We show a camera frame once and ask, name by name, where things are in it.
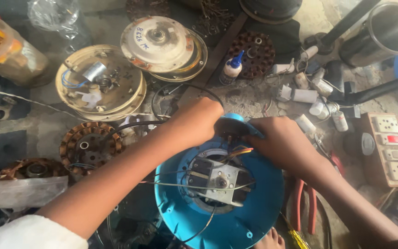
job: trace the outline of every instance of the transparent plastic bag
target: transparent plastic bag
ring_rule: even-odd
[[[0,208],[43,207],[67,190],[68,176],[0,181]]]
[[[90,30],[77,0],[30,0],[27,15],[35,27],[57,31],[68,40],[68,54],[91,45]]]

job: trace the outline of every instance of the yellow screwdriver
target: yellow screwdriver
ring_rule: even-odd
[[[282,212],[280,212],[280,214],[282,215],[282,217],[284,218],[285,222],[287,223],[288,229],[290,229],[288,231],[288,233],[291,235],[291,237],[293,237],[293,239],[297,242],[297,245],[301,248],[301,249],[310,249],[310,246],[302,239],[302,237],[300,236],[299,232],[294,230],[293,227],[291,226],[290,222],[287,220],[287,218],[284,216],[284,214]]]

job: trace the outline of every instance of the steel cylinder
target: steel cylinder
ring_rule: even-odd
[[[362,67],[398,55],[398,3],[383,3],[346,38],[339,50],[348,65]]]

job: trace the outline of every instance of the blue wire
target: blue wire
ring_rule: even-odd
[[[77,84],[77,85],[75,85],[75,84],[73,84],[73,83],[71,83],[71,82],[68,82],[66,79],[65,79],[65,76],[67,75],[67,73],[69,72],[70,70],[69,69],[67,69],[63,74],[62,74],[62,77],[61,77],[61,82],[62,82],[62,85],[64,86],[64,87],[66,87],[66,88],[80,88],[81,86],[83,86],[85,83],[87,83],[88,82],[88,80],[86,80],[86,81],[84,81],[84,82],[82,82],[82,83],[80,83],[80,84]]]

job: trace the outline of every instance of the black pipe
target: black pipe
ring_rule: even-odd
[[[358,105],[398,90],[398,79],[369,88],[358,93],[346,93],[345,102],[341,105]]]
[[[379,2],[380,0],[362,0],[342,20],[340,20],[340,22],[336,24],[328,34],[321,39],[322,44],[325,46],[331,45]]]

